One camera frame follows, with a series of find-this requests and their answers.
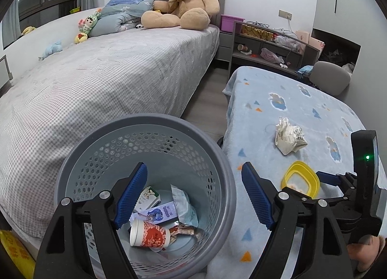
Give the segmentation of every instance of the stuffed toy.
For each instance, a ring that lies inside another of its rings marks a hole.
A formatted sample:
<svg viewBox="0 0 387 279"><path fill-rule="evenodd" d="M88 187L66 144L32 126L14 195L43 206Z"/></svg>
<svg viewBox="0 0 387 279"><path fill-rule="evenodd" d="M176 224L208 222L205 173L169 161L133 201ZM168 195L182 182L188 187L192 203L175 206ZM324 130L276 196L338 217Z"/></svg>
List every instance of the stuffed toy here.
<svg viewBox="0 0 387 279"><path fill-rule="evenodd" d="M26 34L29 34L31 31L33 31L35 29L36 29L35 27L28 26L26 29L23 30L22 35L25 36Z"/></svg>
<svg viewBox="0 0 387 279"><path fill-rule="evenodd" d="M39 60L44 60L47 56L62 51L62 42L58 41L55 42L52 46L49 46L46 48L45 52L41 57L39 57Z"/></svg>
<svg viewBox="0 0 387 279"><path fill-rule="evenodd" d="M88 39L88 35L85 34L84 32L81 32L81 33L77 34L77 36L75 37L74 43L77 44L77 43L86 41L87 39Z"/></svg>
<svg viewBox="0 0 387 279"><path fill-rule="evenodd" d="M141 24L148 29L181 26L203 30L210 24L211 16L219 13L218 0L169 0L154 1L153 4L154 10L141 17Z"/></svg>
<svg viewBox="0 0 387 279"><path fill-rule="evenodd" d="M90 15L85 20L81 19L78 23L79 32L89 34L91 29L96 25L98 17L101 15L101 9L99 8L94 15Z"/></svg>

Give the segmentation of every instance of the chair backrest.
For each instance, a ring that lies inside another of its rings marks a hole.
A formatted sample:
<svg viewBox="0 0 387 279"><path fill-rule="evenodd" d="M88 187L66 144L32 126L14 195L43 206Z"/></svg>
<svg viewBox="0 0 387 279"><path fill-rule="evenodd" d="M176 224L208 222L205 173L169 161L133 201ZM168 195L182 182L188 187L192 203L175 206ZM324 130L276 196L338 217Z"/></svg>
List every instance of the chair backrest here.
<svg viewBox="0 0 387 279"><path fill-rule="evenodd" d="M314 64L309 80L321 91L335 96L349 85L351 75L336 64L319 61Z"/></svg>

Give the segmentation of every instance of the gray checkered bedsheet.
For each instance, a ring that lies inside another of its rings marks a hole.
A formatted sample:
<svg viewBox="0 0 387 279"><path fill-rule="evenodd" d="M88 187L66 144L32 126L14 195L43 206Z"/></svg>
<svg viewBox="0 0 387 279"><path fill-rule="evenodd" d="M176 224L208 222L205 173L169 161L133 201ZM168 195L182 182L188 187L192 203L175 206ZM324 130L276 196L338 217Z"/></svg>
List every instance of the gray checkered bedsheet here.
<svg viewBox="0 0 387 279"><path fill-rule="evenodd" d="M131 113L179 117L218 46L219 29L133 29L72 45L0 98L0 206L42 238L58 171L92 129Z"/></svg>

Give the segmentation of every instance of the gray trash bin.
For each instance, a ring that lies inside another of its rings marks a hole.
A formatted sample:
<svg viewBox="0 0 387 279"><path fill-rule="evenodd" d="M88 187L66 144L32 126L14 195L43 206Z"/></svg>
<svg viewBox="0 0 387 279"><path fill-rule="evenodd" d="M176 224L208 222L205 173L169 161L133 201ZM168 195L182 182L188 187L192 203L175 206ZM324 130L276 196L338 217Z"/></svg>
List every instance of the gray trash bin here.
<svg viewBox="0 0 387 279"><path fill-rule="evenodd" d="M148 167L147 186L160 193L162 203L172 201L170 185L187 192L196 208L198 239L181 236L156 253L130 247L125 224L119 238L139 278L185 279L214 258L234 220L236 190L233 173L221 149L194 125L162 114L134 114L110 121L76 145L63 163L55 188L57 205L64 197L75 202L110 190L127 177L138 162ZM85 224L94 270L103 274L92 225Z"/></svg>

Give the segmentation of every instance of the human hand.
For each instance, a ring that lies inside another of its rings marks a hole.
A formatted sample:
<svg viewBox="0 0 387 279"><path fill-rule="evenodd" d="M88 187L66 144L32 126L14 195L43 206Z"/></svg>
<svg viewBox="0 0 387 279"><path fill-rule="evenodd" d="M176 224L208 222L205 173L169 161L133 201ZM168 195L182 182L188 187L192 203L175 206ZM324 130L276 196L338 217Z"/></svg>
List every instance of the human hand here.
<svg viewBox="0 0 387 279"><path fill-rule="evenodd" d="M366 271L371 267L379 254L380 238L371 236L370 242L366 244L349 244L347 245L350 259L357 260L357 270L359 272Z"/></svg>

